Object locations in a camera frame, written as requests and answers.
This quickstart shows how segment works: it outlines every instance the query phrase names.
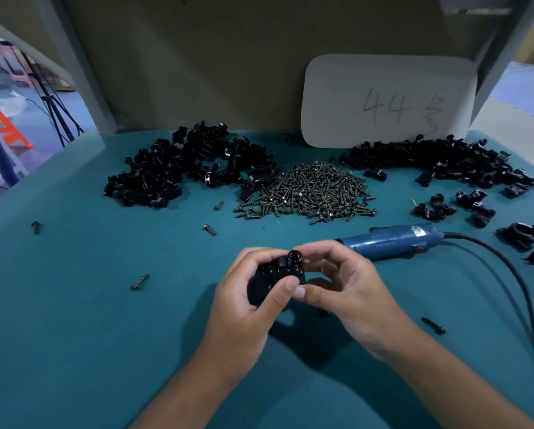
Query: handwritten number 44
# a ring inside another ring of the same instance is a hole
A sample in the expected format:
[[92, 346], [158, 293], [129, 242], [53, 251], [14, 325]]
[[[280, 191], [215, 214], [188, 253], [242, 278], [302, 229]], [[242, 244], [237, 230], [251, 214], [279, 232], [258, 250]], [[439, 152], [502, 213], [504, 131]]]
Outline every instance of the handwritten number 44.
[[[376, 93], [375, 104], [370, 106], [370, 107], [367, 107], [368, 101], [371, 99], [371, 96], [372, 96], [372, 89], [368, 92], [368, 96], [367, 96], [366, 100], [364, 101], [363, 111], [369, 111], [369, 110], [372, 110], [374, 108], [374, 122], [376, 122], [376, 116], [377, 116], [377, 113], [378, 113], [378, 107], [383, 107], [384, 104], [383, 103], [378, 103], [378, 99], [380, 98], [380, 93]], [[396, 99], [396, 95], [394, 94], [392, 96], [392, 99], [390, 100], [390, 104], [388, 104], [388, 109], [390, 111], [394, 112], [394, 113], [398, 113], [398, 124], [400, 124], [400, 115], [402, 115], [402, 111], [410, 109], [411, 106], [404, 107], [405, 96], [402, 96], [402, 99], [400, 100], [400, 107], [393, 108], [392, 106], [394, 104], [395, 99]]]

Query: person's left hand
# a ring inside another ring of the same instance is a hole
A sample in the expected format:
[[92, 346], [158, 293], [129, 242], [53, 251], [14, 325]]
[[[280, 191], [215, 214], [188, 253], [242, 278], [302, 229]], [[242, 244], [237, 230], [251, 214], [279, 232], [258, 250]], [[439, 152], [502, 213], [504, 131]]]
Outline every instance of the person's left hand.
[[230, 388], [234, 388], [255, 365], [269, 329], [299, 285], [297, 277], [281, 279], [257, 308], [249, 304], [248, 282], [257, 266], [287, 253], [275, 248], [246, 248], [215, 288], [205, 336], [194, 359]]

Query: hand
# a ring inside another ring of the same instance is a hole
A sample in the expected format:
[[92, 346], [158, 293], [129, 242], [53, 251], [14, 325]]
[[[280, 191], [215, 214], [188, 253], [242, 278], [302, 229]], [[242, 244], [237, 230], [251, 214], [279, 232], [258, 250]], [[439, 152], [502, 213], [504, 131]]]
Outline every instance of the hand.
[[389, 352], [418, 329], [394, 300], [372, 262], [337, 241], [319, 241], [294, 248], [302, 254], [305, 272], [323, 278], [308, 280], [294, 298], [337, 315], [349, 334], [374, 357]]
[[220, 382], [235, 388], [257, 362], [269, 329], [299, 285], [297, 277], [277, 282], [259, 308], [249, 304], [247, 285], [257, 266], [269, 263], [288, 251], [274, 248], [246, 248], [229, 267], [215, 288], [204, 339], [194, 360], [217, 374]]

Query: table surface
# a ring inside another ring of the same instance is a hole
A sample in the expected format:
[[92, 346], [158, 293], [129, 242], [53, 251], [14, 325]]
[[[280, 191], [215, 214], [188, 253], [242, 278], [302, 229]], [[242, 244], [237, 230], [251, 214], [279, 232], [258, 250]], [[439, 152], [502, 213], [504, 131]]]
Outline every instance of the table surface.
[[[282, 134], [246, 132], [285, 169], [327, 160], [341, 150], [314, 149]], [[426, 202], [472, 188], [457, 181], [414, 182], [417, 169], [389, 169], [369, 180], [375, 217], [309, 226], [302, 216], [235, 220], [235, 185], [210, 189], [184, 180], [168, 208], [124, 208], [103, 196], [106, 177], [126, 156], [170, 131], [85, 135], [0, 198], [0, 429], [123, 428], [195, 351], [215, 284], [246, 246], [291, 248], [365, 233], [371, 226], [419, 223], [409, 197]], [[473, 131], [468, 140], [484, 138]], [[497, 150], [503, 148], [490, 140]], [[515, 166], [534, 174], [517, 156]], [[534, 223], [534, 190], [485, 203], [498, 211], [485, 229], [457, 214], [437, 225], [492, 244], [513, 261], [534, 297], [534, 266], [501, 243], [495, 229]], [[213, 206], [225, 202], [218, 212]], [[40, 221], [35, 236], [31, 225]], [[212, 237], [202, 230], [210, 224]], [[448, 333], [435, 338], [534, 418], [534, 348], [527, 310], [506, 267], [468, 241], [443, 243], [413, 259], [376, 263], [392, 294], [417, 321]], [[151, 277], [140, 291], [130, 285]], [[437, 427], [409, 388], [352, 341], [334, 316], [291, 303], [256, 366], [209, 427]]]

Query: forearm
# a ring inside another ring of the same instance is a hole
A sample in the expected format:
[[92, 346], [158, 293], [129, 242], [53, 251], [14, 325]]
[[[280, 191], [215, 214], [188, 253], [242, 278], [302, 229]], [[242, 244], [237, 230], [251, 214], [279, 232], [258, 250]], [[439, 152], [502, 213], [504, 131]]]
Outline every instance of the forearm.
[[197, 353], [150, 402], [130, 429], [204, 428], [232, 387]]
[[534, 421], [418, 327], [388, 355], [445, 429], [534, 428]]

